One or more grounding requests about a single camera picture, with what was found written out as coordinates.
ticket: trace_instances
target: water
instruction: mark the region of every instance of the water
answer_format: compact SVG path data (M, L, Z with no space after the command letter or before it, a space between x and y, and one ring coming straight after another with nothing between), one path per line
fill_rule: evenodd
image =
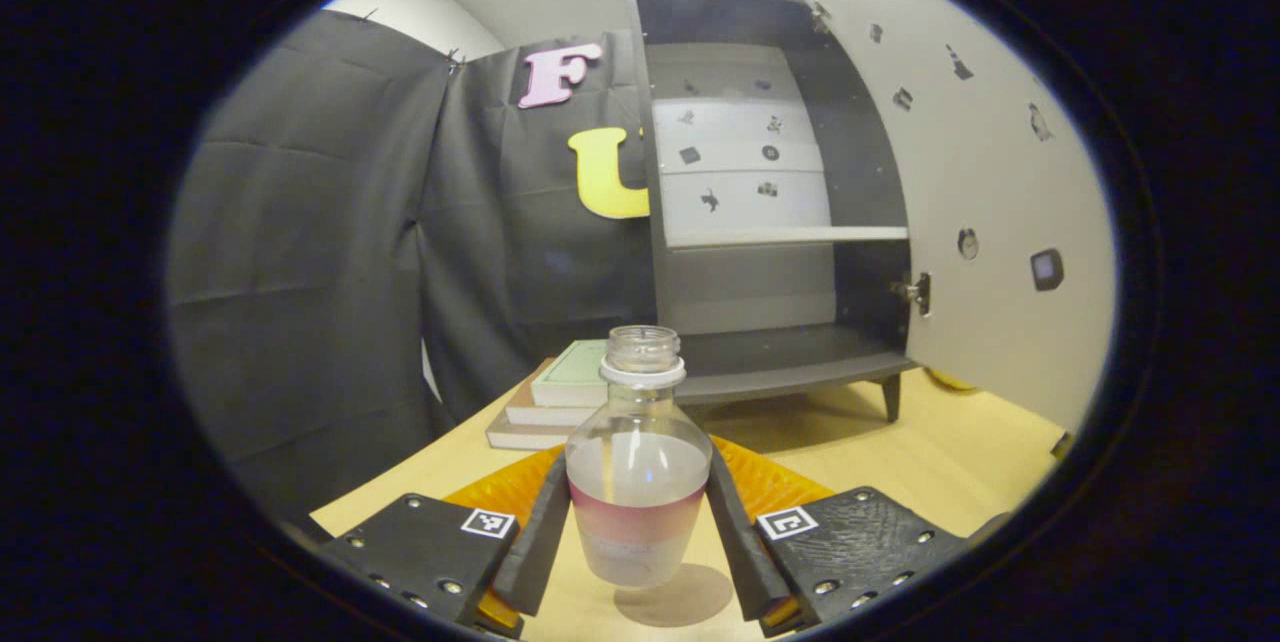
M607 457L612 464L604 464ZM595 437L567 463L591 572L621 587L671 579L707 486L710 466L704 451L667 434L632 431Z

